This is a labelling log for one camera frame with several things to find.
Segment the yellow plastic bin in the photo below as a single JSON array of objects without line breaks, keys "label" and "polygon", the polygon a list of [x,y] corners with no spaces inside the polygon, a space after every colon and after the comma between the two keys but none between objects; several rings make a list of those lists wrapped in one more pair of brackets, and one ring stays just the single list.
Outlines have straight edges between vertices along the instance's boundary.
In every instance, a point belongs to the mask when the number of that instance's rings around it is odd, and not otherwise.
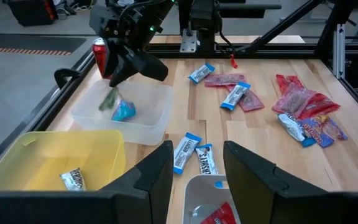
[{"label": "yellow plastic bin", "polygon": [[29,132],[0,161],[0,191],[66,190],[61,175],[79,169],[86,190],[99,190],[126,168],[117,130]]}]

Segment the black frame clamp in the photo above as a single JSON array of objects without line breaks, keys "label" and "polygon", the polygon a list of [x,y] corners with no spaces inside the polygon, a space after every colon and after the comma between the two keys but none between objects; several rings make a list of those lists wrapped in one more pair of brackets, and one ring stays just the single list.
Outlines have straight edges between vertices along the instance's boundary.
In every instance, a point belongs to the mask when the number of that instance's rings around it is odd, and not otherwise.
[{"label": "black frame clamp", "polygon": [[54,79],[59,89],[62,89],[69,78],[78,78],[80,72],[69,69],[69,68],[60,68],[54,72]]}]

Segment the blue haribo gummy bag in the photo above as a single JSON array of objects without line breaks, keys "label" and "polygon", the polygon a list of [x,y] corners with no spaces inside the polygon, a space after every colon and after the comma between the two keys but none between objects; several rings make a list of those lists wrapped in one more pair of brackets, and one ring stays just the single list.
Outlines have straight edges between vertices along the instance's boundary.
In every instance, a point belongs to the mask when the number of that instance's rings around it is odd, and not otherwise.
[{"label": "blue haribo gummy bag", "polygon": [[334,139],[324,133],[322,126],[312,118],[300,121],[303,129],[323,148],[334,144]]},{"label": "blue haribo gummy bag", "polygon": [[328,115],[315,116],[312,120],[319,134],[323,133],[331,139],[347,140],[342,129]]}]

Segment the clear plastic bin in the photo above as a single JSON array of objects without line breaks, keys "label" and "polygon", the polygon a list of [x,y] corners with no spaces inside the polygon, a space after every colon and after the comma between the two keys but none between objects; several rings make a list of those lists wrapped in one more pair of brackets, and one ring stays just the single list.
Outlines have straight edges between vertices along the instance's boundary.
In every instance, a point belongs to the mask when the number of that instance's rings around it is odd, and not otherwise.
[{"label": "clear plastic bin", "polygon": [[107,80],[98,80],[71,111],[76,123],[85,130],[116,129],[125,142],[154,146],[163,139],[173,108],[173,89],[168,85],[122,82],[117,86],[123,98],[133,102],[135,116],[124,121],[112,120],[112,112],[100,111],[99,105],[110,91]]}]

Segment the red soda can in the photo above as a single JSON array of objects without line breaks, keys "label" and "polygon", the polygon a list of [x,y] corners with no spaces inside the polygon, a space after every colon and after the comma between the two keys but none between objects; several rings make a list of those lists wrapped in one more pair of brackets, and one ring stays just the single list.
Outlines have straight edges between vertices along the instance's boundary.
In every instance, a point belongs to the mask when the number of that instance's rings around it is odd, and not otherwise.
[{"label": "red soda can", "polygon": [[108,46],[106,45],[106,41],[98,37],[93,41],[93,55],[96,59],[96,64],[99,68],[99,72],[103,79],[110,79],[110,74],[107,72],[107,64],[108,64]]}]

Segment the black mat orange striped edge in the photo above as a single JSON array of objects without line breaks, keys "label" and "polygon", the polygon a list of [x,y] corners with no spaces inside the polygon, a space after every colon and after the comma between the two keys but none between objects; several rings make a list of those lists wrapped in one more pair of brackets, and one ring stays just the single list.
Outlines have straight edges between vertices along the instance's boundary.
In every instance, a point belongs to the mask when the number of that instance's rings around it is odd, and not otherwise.
[{"label": "black mat orange striped edge", "polygon": [[69,56],[85,42],[79,37],[0,35],[0,52]]}]

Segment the white handled plastic bin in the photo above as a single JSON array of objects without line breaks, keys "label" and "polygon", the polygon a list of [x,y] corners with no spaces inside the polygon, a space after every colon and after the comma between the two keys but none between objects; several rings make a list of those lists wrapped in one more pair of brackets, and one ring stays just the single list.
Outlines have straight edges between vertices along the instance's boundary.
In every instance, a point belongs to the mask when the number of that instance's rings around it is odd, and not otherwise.
[{"label": "white handled plastic bin", "polygon": [[200,224],[224,203],[228,203],[237,224],[241,224],[225,175],[196,175],[185,187],[182,224]]}]

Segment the red candy pack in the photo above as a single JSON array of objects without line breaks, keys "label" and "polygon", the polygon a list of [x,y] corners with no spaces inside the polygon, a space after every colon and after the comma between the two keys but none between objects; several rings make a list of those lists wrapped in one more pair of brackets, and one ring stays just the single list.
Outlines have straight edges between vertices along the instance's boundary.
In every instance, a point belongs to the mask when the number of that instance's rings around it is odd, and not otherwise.
[{"label": "red candy pack", "polygon": [[328,114],[336,111],[340,105],[333,102],[330,98],[322,93],[316,93],[308,102],[305,109],[299,115],[300,119],[311,118],[314,116]]},{"label": "red candy pack", "polygon": [[[229,92],[234,86],[235,85],[227,86]],[[258,96],[250,90],[250,88],[240,98],[237,105],[239,105],[244,112],[262,109],[264,107],[264,104],[259,100]]]},{"label": "red candy pack", "polygon": [[296,75],[284,76],[276,74],[276,81],[278,83],[281,94],[283,95],[290,85],[295,85],[298,88],[303,88],[303,84]]},{"label": "red candy pack", "polygon": [[245,76],[241,74],[212,74],[204,79],[205,87],[236,85],[244,82]]},{"label": "red candy pack", "polygon": [[236,224],[231,206],[225,202],[200,224]]},{"label": "red candy pack", "polygon": [[277,113],[288,113],[295,118],[299,118],[315,94],[316,92],[313,90],[290,83],[284,94],[272,106],[272,110]]}]

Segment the black aluminium table frame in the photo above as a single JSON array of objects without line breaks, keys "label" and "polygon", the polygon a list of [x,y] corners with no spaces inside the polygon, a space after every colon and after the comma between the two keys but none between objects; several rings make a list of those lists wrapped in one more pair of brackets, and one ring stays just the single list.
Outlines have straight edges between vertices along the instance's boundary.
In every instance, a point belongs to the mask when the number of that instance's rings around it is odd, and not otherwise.
[{"label": "black aluminium table frame", "polygon": [[[216,0],[217,10],[219,12],[220,3],[245,3],[235,2],[235,0]],[[276,44],[273,42],[279,34],[289,28],[295,22],[299,21],[304,15],[309,13],[323,0],[308,0],[304,5],[299,7],[295,12],[284,18],[275,27],[270,29],[266,34],[253,40],[251,43],[233,44],[228,40],[218,44],[215,37],[206,32],[198,32],[198,47],[195,53],[181,53],[180,44],[150,44],[146,52],[157,58],[228,58],[234,54],[238,59],[319,59],[327,62],[330,56],[333,56],[333,38],[334,30],[338,24],[344,24],[354,6],[354,0],[337,0],[333,11],[326,23],[317,44]],[[83,59],[84,67],[81,69],[71,68],[80,72],[78,78],[69,78],[66,85],[60,89],[58,98],[49,106],[44,114],[35,121],[33,126],[28,123],[20,125],[21,131],[45,131],[47,126],[61,111],[69,97],[74,93],[77,87],[85,78],[90,67],[96,64],[96,59],[91,53],[87,53]]]}]

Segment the black red equipment case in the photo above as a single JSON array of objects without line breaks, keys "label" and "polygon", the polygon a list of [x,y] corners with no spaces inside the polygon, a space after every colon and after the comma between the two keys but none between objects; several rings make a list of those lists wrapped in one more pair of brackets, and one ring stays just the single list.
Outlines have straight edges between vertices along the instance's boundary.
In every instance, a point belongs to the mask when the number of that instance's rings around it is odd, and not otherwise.
[{"label": "black red equipment case", "polygon": [[7,5],[24,27],[50,25],[58,19],[53,0],[7,0]]}]

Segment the silver metal bracket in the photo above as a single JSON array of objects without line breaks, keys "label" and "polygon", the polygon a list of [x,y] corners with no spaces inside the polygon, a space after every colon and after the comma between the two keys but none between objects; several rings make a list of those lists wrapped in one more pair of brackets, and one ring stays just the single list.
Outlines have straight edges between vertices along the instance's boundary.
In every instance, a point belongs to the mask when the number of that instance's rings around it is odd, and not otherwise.
[{"label": "silver metal bracket", "polygon": [[333,38],[333,69],[335,77],[340,80],[346,71],[346,35],[345,25],[338,24]]},{"label": "silver metal bracket", "polygon": [[198,31],[192,29],[183,29],[180,52],[195,53],[198,47]]}]

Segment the blue clear candy bag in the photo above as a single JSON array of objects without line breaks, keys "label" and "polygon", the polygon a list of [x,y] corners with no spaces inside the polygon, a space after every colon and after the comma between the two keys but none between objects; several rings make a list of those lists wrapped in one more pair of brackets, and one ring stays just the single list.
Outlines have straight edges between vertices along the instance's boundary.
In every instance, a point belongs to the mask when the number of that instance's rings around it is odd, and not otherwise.
[{"label": "blue clear candy bag", "polygon": [[113,121],[124,121],[136,115],[135,104],[130,101],[121,100],[112,115]]}]

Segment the white blue hershey's bar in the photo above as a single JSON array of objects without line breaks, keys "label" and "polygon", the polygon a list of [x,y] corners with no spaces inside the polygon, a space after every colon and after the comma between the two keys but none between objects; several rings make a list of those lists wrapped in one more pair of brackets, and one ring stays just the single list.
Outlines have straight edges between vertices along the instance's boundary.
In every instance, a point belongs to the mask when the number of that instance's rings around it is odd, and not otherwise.
[{"label": "white blue hershey's bar", "polygon": [[192,133],[186,133],[174,150],[173,172],[182,175],[187,160],[191,157],[195,147],[202,138]]},{"label": "white blue hershey's bar", "polygon": [[188,78],[195,84],[198,84],[202,79],[215,71],[215,67],[205,63],[199,69],[195,70]]},{"label": "white blue hershey's bar", "polygon": [[283,125],[287,133],[303,147],[316,144],[316,141],[304,130],[302,125],[290,114],[283,113],[277,115],[278,121]]},{"label": "white blue hershey's bar", "polygon": [[244,93],[251,87],[250,84],[244,82],[238,82],[234,88],[227,95],[225,100],[221,104],[221,108],[233,110],[240,98],[244,95]]},{"label": "white blue hershey's bar", "polygon": [[86,184],[81,173],[80,168],[73,169],[69,172],[60,174],[60,178],[62,179],[65,187],[69,191],[85,191]]},{"label": "white blue hershey's bar", "polygon": [[217,175],[218,170],[213,156],[213,145],[205,144],[196,146],[195,152],[197,153],[200,171],[203,175]]}]

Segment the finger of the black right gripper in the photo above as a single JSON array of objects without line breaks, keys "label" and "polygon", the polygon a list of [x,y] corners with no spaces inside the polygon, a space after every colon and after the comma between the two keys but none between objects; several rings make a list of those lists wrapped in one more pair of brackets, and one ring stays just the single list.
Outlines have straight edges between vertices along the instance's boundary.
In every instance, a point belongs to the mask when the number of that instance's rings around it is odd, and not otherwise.
[{"label": "finger of the black right gripper", "polygon": [[134,52],[122,42],[116,43],[113,40],[109,43],[109,49],[110,56],[117,58],[114,70],[112,71],[109,86],[116,87],[118,84],[136,74],[136,70],[132,64]]},{"label": "finger of the black right gripper", "polygon": [[168,67],[157,57],[145,52],[136,52],[134,54],[132,66],[143,76],[161,82],[168,75]]}]

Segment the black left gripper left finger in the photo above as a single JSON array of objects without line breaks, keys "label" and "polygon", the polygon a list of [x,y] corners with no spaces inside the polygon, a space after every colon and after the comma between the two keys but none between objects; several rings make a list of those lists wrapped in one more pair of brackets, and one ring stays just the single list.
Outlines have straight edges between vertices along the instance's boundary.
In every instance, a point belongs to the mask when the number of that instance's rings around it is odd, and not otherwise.
[{"label": "black left gripper left finger", "polygon": [[97,191],[0,192],[0,224],[165,224],[172,182],[166,140]]}]

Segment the green clear candy bag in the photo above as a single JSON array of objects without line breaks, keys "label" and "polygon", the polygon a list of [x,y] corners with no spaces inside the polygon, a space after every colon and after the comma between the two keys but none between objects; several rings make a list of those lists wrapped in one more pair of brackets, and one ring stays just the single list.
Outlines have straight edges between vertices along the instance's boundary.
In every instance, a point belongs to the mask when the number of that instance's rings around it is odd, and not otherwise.
[{"label": "green clear candy bag", "polygon": [[99,105],[100,111],[114,110],[119,103],[120,93],[117,88],[110,89],[102,103]]}]

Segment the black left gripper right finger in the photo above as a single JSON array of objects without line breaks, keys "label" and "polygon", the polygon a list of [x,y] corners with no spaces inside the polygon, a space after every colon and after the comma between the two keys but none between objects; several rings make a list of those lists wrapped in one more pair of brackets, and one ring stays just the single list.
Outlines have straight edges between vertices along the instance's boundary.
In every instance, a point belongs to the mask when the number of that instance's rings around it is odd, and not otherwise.
[{"label": "black left gripper right finger", "polygon": [[328,192],[225,141],[226,179],[242,224],[358,224],[358,192]]}]

